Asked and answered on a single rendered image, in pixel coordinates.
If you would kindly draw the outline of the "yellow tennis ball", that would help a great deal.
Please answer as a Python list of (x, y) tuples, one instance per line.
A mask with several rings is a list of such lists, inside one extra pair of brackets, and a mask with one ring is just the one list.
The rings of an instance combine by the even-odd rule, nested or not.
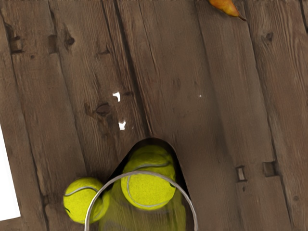
[(143, 147), (137, 148), (132, 152), (130, 157), (137, 157), (141, 154), (154, 154), (160, 155), (166, 159), (172, 159), (171, 154), (165, 148), (158, 145), (145, 145)]
[[(72, 182), (63, 196), (64, 208), (68, 216), (76, 223), (84, 224), (88, 207), (103, 184), (96, 178), (84, 177)], [(110, 205), (110, 193), (100, 195), (94, 203), (90, 214), (90, 223), (99, 221)]]
[(175, 195), (176, 188), (168, 181), (149, 174), (136, 174), (120, 180), (124, 197), (136, 208), (157, 210), (166, 206)]
[(173, 160), (166, 154), (144, 153), (132, 155), (126, 163), (123, 173), (131, 171), (151, 171), (176, 179)]

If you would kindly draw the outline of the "clear ball can, metal rim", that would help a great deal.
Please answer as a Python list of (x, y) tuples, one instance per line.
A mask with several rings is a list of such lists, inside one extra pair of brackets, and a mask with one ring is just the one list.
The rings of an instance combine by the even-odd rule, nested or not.
[[(175, 180), (151, 171), (136, 170), (123, 173), (132, 152), (145, 145), (161, 146), (171, 154), (176, 172)], [(134, 207), (124, 197), (120, 180), (136, 174), (149, 174), (165, 179), (176, 188), (175, 195), (161, 209), (149, 211)], [(99, 221), (91, 224), (90, 214), (94, 203), (106, 192), (110, 193), (107, 212)], [(199, 231), (197, 214), (174, 148), (167, 141), (159, 138), (146, 138), (133, 145), (92, 199), (87, 210), (84, 231)]]

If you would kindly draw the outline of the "orange yellow pear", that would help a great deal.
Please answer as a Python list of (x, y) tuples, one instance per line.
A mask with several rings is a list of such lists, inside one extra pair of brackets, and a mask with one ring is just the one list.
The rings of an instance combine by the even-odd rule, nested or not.
[(246, 21), (246, 19), (243, 16), (241, 16), (240, 12), (238, 11), (237, 7), (235, 6), (232, 0), (208, 0), (208, 2), (213, 7), (224, 12), (225, 14)]

